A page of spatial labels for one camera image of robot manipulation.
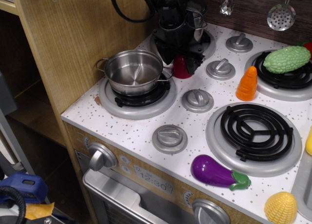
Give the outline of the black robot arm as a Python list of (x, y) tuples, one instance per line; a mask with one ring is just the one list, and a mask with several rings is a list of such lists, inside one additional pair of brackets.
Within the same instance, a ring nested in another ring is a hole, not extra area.
[(153, 31), (154, 43), (161, 58), (170, 64), (177, 55), (186, 59), (186, 70), (193, 75), (202, 64), (204, 48), (200, 44), (205, 27), (199, 4), (191, 0), (145, 0), (151, 14), (135, 20), (123, 15), (130, 22), (144, 22), (158, 14), (158, 28)]

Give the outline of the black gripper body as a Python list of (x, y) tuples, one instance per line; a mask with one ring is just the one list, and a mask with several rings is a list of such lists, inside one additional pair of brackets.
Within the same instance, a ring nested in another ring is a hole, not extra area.
[(177, 55), (187, 56), (189, 54), (200, 54), (199, 52), (186, 51), (186, 47), (194, 38), (195, 27), (188, 23), (184, 23), (174, 29), (165, 29), (159, 27), (154, 29), (152, 35), (155, 36), (156, 41), (162, 41), (163, 43), (171, 46), (176, 52)]

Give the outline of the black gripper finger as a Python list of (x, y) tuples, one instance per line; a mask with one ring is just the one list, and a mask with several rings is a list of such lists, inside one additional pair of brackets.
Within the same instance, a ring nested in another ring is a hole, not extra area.
[(156, 41), (156, 48), (167, 65), (169, 65), (177, 55), (177, 52), (171, 46), (162, 41)]
[(190, 75), (193, 75), (197, 68), (203, 63), (204, 55), (189, 54), (186, 56), (186, 67)]

